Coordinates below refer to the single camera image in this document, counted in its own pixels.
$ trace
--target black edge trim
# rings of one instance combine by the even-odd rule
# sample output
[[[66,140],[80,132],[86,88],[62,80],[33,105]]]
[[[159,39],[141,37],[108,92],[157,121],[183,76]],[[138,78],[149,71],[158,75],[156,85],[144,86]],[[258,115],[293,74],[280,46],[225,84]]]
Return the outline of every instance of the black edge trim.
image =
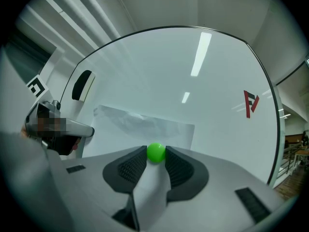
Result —
[[[241,38],[238,38],[238,37],[236,37],[236,36],[234,36],[234,35],[231,35],[231,34],[229,34],[229,33],[221,32],[221,31],[215,30],[215,29],[204,28],[204,27],[196,27],[196,26],[165,26],[165,27],[157,27],[157,28],[145,29],[145,30],[137,31],[137,32],[134,32],[134,33],[131,33],[131,34],[122,36],[122,37],[120,37],[120,38],[118,38],[118,39],[115,39],[115,40],[113,40],[113,41],[111,41],[111,42],[109,42],[109,43],[107,43],[107,44],[101,46],[100,48],[98,48],[97,50],[95,50],[94,52],[92,52],[92,53],[90,53],[88,56],[86,56],[84,59],[82,59],[81,61],[79,61],[79,63],[76,65],[75,69],[73,70],[73,72],[72,72],[72,74],[71,74],[71,76],[70,76],[70,78],[69,78],[69,80],[68,80],[68,82],[67,82],[67,84],[66,84],[66,87],[64,88],[64,91],[63,91],[62,96],[61,96],[61,99],[60,99],[60,103],[61,103],[61,101],[62,101],[64,92],[66,91],[67,85],[68,85],[68,83],[69,83],[69,81],[70,81],[70,79],[71,79],[71,77],[72,77],[74,71],[76,70],[77,66],[78,66],[82,61],[84,61],[87,57],[89,57],[90,55],[94,54],[96,51],[98,51],[98,50],[100,50],[100,49],[102,49],[102,48],[108,46],[109,44],[112,44],[112,43],[114,43],[114,42],[116,42],[116,41],[118,41],[118,40],[121,40],[121,39],[123,39],[123,38],[129,37],[129,36],[131,36],[131,35],[138,34],[138,33],[142,33],[142,32],[147,32],[147,31],[152,31],[152,30],[157,30],[157,29],[170,29],[170,28],[204,29],[204,30],[210,30],[210,31],[213,31],[213,32],[222,33],[222,34],[225,34],[225,35],[227,35],[227,36],[233,37],[233,38],[235,38],[235,39],[237,39],[237,40],[240,40],[240,41],[244,42],[244,43],[249,47],[249,49],[252,51],[252,53],[255,55],[256,59],[257,59],[258,62],[260,63],[260,66],[261,66],[262,70],[264,71],[264,74],[265,74],[265,76],[266,76],[266,79],[267,79],[267,81],[268,81],[268,83],[269,83],[270,90],[271,90],[271,94],[272,94],[272,97],[274,98],[274,103],[275,103],[275,108],[276,108],[276,115],[277,115],[277,147],[276,147],[276,154],[275,154],[274,164],[273,164],[273,166],[272,166],[272,169],[271,169],[271,172],[270,172],[270,176],[269,176],[269,179],[268,179],[268,181],[267,181],[267,184],[269,185],[270,180],[271,180],[271,178],[272,178],[272,176],[273,176],[273,174],[274,174],[275,168],[276,168],[276,162],[277,162],[277,158],[278,158],[278,154],[279,154],[279,144],[280,144],[280,119],[279,119],[279,112],[278,112],[277,99],[276,99],[276,97],[275,97],[274,88],[273,88],[273,86],[272,86],[272,83],[271,83],[271,81],[270,81],[270,78],[269,78],[269,76],[268,76],[268,74],[267,74],[267,72],[266,72],[266,70],[265,70],[265,68],[264,68],[264,66],[263,66],[263,64],[262,64],[262,62],[261,62],[261,60],[260,60],[260,59],[258,58],[258,56],[256,55],[256,53],[252,50],[252,48],[250,47],[250,45],[249,45],[245,40],[243,40],[243,39],[241,39]]]
[[[301,134],[286,135],[286,137],[290,137],[290,136],[299,136],[299,135],[303,135],[303,134],[301,133]]]
[[[95,134],[95,129],[92,127],[92,133],[90,137],[92,137],[94,134]]]
[[[246,44],[249,47],[249,49],[252,51],[252,53],[256,57],[257,61],[260,63],[260,66],[261,66],[262,70],[264,71],[264,74],[266,76],[266,79],[268,81],[268,84],[269,84],[269,87],[270,87],[270,90],[271,90],[272,98],[274,100],[275,109],[276,109],[276,117],[277,117],[277,146],[276,146],[276,153],[275,153],[274,162],[272,164],[270,175],[269,175],[269,178],[268,178],[268,181],[267,181],[267,185],[269,185],[270,181],[272,179],[272,176],[274,175],[275,168],[276,168],[276,163],[277,163],[278,155],[279,155],[279,146],[280,146],[280,116],[279,116],[279,111],[278,111],[279,109],[278,109],[278,103],[277,103],[277,98],[276,98],[276,95],[275,95],[274,87],[273,87],[273,85],[271,83],[271,80],[270,80],[270,78],[269,78],[269,76],[268,76],[268,74],[267,74],[267,72],[266,72],[266,70],[265,70],[261,60],[258,58],[258,56],[253,51],[253,49],[250,47],[250,45],[248,43],[246,43]]]
[[[285,163],[281,164],[280,167],[283,166],[284,164],[286,164],[287,162],[288,162],[288,161],[286,161]]]
[[[276,86],[278,86],[280,83],[282,83],[283,81],[285,81],[286,79],[288,79],[291,75],[293,75],[296,71],[298,71],[298,69],[299,69],[300,67],[302,67],[303,64],[305,64],[305,61],[303,61],[298,67],[296,67],[295,70],[293,70],[290,74],[288,74],[285,78],[283,78],[280,82],[278,82],[278,83],[276,84]]]

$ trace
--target black slot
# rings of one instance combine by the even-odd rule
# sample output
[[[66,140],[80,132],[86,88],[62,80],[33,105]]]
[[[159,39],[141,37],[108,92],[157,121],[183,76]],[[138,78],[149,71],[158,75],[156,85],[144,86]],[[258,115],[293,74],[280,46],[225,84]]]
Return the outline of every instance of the black slot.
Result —
[[[77,166],[74,166],[74,167],[70,167],[70,168],[67,168],[67,171],[69,174],[73,173],[73,172],[77,172],[77,171],[80,171],[80,170],[83,170],[85,169],[85,167],[83,165],[77,165]]]
[[[270,214],[270,211],[249,188],[236,190],[235,193],[241,200],[242,204],[246,207],[255,223],[262,221]]]

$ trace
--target white backdrop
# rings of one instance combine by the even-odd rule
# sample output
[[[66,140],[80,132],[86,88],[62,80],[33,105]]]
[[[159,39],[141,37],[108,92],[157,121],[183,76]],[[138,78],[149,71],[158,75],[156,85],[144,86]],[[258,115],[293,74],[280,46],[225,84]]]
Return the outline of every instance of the white backdrop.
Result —
[[[198,75],[191,76],[202,33],[211,39],[207,50],[203,45]],[[80,103],[71,92],[84,70],[96,78]],[[260,99],[250,118],[244,90]],[[186,92],[190,95],[182,103]],[[258,60],[236,38],[205,29],[167,28],[109,44],[77,66],[61,112],[90,125],[98,105],[193,124],[191,150],[232,161],[265,183],[269,178],[277,146],[274,98]]]
[[[102,105],[94,109],[91,126],[96,136],[86,139],[83,157],[156,142],[190,148],[194,134],[194,125],[128,113]]]

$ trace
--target red logo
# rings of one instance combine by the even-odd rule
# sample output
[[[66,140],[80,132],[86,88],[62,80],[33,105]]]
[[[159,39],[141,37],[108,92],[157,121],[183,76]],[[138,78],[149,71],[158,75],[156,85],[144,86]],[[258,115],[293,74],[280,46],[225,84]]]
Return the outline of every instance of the red logo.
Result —
[[[245,90],[243,92],[245,94],[247,118],[250,118],[250,106],[251,106],[251,111],[254,113],[260,98],[258,96],[254,96],[253,94]]]

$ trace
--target ceiling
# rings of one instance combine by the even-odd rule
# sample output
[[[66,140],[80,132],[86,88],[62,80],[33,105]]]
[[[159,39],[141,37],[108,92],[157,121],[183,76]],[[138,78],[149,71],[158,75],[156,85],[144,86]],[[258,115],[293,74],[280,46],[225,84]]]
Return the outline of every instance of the ceiling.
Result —
[[[270,0],[122,0],[137,30],[170,25],[227,32],[252,44]]]
[[[296,72],[284,82],[288,82],[291,88],[295,88],[309,111],[309,68],[304,63]]]

